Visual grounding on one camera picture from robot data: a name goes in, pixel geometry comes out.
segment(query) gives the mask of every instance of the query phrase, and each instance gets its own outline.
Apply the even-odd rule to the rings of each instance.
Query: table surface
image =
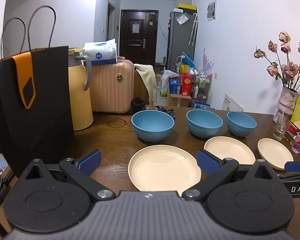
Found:
[[[93,149],[100,149],[102,153],[101,166],[91,175],[91,177],[103,184],[105,187],[113,190],[116,194],[121,190],[137,191],[132,184],[128,175],[128,164],[131,157],[139,150],[157,144],[172,145],[179,147],[192,156],[196,156],[199,149],[202,149],[207,139],[199,138],[192,135],[186,124],[186,113],[191,108],[178,107],[175,108],[176,119],[170,135],[159,143],[149,143],[139,139],[132,128],[131,116],[94,113],[93,124],[82,131],[75,132],[75,137],[70,143],[67,157],[79,158]],[[227,111],[211,110],[218,114],[224,124],[215,136],[228,136],[235,138],[246,144],[256,156],[260,158],[257,143],[262,138],[272,138],[275,128],[273,115],[248,113],[257,121],[255,130],[244,138],[238,138],[232,135],[226,125]],[[292,138],[286,135],[286,139],[282,140],[291,152],[290,142]],[[295,161],[300,161],[300,154],[292,152]],[[288,232],[297,240],[300,239],[300,198],[294,199],[295,214],[289,225]],[[7,228],[6,221],[2,218],[2,210],[0,212],[0,221]]]

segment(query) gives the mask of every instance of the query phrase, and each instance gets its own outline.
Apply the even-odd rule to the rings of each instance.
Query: cream plate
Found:
[[[286,162],[293,162],[292,154],[280,142],[263,138],[258,141],[258,151],[260,156],[267,160],[272,168],[284,171]]]
[[[253,164],[256,161],[253,152],[248,146],[230,137],[213,137],[205,143],[204,149],[221,160],[233,158],[239,164]]]
[[[138,151],[129,162],[128,172],[140,191],[176,190],[180,196],[201,180],[196,159],[169,145],[154,145]]]

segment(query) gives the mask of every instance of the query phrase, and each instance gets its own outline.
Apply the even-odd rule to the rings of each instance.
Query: refrigerator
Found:
[[[169,36],[167,48],[166,69],[173,71],[176,65],[176,59],[182,52],[194,58],[195,42],[192,46],[192,41],[189,45],[190,35],[195,16],[188,14],[189,20],[180,25],[176,18],[180,17],[182,13],[171,12],[169,17]]]

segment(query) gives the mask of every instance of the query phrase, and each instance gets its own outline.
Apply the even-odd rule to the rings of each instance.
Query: thermos handle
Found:
[[[92,64],[89,56],[77,56],[77,59],[83,59],[87,63],[86,72],[87,72],[87,82],[84,84],[84,91],[87,91],[91,84],[92,79]]]

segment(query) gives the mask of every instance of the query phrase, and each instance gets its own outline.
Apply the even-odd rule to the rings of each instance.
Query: glass of water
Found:
[[[273,133],[274,139],[281,141],[285,133],[288,131],[289,126],[290,121],[285,116],[280,115]]]

